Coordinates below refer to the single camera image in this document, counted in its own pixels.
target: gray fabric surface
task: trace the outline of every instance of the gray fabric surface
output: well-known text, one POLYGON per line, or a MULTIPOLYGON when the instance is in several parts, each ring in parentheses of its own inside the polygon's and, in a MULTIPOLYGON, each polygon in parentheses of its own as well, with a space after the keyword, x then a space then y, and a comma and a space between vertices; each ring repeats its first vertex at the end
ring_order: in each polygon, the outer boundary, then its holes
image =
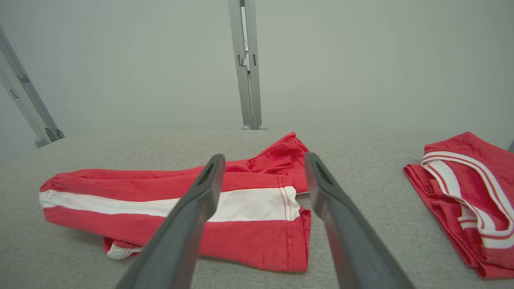
MULTIPOLYGON (((115 261, 102 238, 46 223, 40 185, 79 169, 179 170, 223 153, 255 156, 287 131, 134 132, 67 137, 0 170, 0 287, 112 288, 134 258, 115 261)), ((460 259, 404 176, 423 146, 448 135, 414 132, 297 132, 316 152, 417 288, 513 288, 514 280, 481 280, 460 259)), ((299 203, 310 208, 308 195, 299 203)), ((313 214, 309 270, 274 273, 200 258, 193 288, 335 288, 337 279, 322 221, 313 214)))

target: folded red shirt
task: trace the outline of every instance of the folded red shirt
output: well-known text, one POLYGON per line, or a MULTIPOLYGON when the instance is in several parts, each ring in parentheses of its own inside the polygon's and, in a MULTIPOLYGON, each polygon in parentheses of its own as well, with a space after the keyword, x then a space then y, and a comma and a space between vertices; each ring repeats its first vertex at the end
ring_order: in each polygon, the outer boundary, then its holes
POLYGON ((468 132, 426 145, 403 171, 468 266, 514 278, 514 154, 468 132))
MULTIPOLYGON (((307 191, 306 152, 290 133, 254 158, 228 161, 199 254, 306 272, 310 211, 295 199, 307 191)), ((41 187, 40 203, 48 222, 102 235, 105 253, 123 259, 142 251, 203 168, 60 173, 41 187)))

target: white wall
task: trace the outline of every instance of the white wall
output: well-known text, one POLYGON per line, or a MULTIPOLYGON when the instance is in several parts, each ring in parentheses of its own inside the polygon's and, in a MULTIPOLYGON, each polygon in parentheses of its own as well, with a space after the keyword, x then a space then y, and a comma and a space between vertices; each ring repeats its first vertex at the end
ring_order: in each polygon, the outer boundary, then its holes
POLYGON ((0 83, 0 167, 37 149, 36 134, 0 83))
POLYGON ((514 138, 514 1, 256 1, 263 124, 514 138))
POLYGON ((65 135, 242 127, 226 1, 4 0, 3 27, 65 135))

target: folded red shorts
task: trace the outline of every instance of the folded red shorts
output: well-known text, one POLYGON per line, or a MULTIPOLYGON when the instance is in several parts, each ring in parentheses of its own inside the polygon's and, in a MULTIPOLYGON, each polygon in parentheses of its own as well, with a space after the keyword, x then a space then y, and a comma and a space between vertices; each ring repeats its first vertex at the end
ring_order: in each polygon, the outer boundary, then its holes
MULTIPOLYGON (((199 254, 306 272, 310 211, 295 197, 307 191, 307 151, 290 133, 254 158, 228 161, 199 254)), ((41 187, 40 203, 46 221, 102 235, 105 253, 123 259, 142 251, 202 169, 60 173, 41 187)))
POLYGON ((468 266, 514 278, 514 154, 468 132, 426 145, 403 171, 468 266))

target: red fabric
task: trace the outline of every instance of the red fabric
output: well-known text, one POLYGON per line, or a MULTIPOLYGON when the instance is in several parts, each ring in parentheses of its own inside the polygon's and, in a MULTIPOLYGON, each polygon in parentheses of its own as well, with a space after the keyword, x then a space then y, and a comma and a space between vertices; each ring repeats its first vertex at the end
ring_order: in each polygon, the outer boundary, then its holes
MULTIPOLYGON (((307 191, 303 160, 307 151, 295 133, 290 133, 254 158, 227 162, 222 194, 286 186, 293 186, 296 192, 307 191)), ((189 189, 202 169, 80 170, 57 174, 41 187, 40 192, 53 190, 131 202, 174 199, 189 189)), ((199 254, 260 269, 306 272, 310 211, 300 207, 300 217, 288 220, 291 204, 285 195, 283 197, 285 220, 207 222, 199 254)), ((63 206, 44 207, 43 210, 48 222, 104 236, 106 253, 113 244, 126 249, 144 246, 164 220, 155 215, 107 214, 63 206)))
POLYGON ((403 170, 463 261, 483 278, 514 278, 514 154, 468 132, 426 145, 421 163, 403 170), (451 172, 435 167, 434 160, 451 172), (445 176, 451 173, 461 200, 446 193, 452 185, 445 176), (472 208, 483 213, 473 214, 472 208), (465 211, 476 218, 465 218, 465 211))

